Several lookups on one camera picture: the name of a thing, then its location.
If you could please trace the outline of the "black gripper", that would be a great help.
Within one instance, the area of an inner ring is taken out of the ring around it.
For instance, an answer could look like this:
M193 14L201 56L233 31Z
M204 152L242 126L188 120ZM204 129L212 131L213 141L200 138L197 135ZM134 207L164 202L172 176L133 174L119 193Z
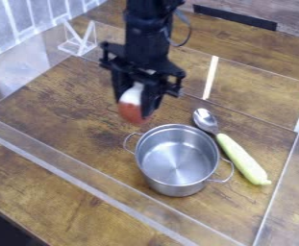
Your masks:
M169 60L173 16L141 18L126 16L125 43L101 43L103 58L101 66L113 73L113 86L117 102L125 91L138 82L145 89L141 96L141 112L150 118L160 108L164 95L181 95L185 71Z

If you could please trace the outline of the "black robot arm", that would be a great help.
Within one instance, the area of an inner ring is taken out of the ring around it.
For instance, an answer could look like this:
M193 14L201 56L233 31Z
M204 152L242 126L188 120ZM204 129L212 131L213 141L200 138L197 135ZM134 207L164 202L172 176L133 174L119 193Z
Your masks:
M186 72L169 60L174 14L185 0L127 0L123 13L125 43L103 41L101 66L113 73L117 102L139 83L141 116L148 119L158 109L164 95L181 95Z

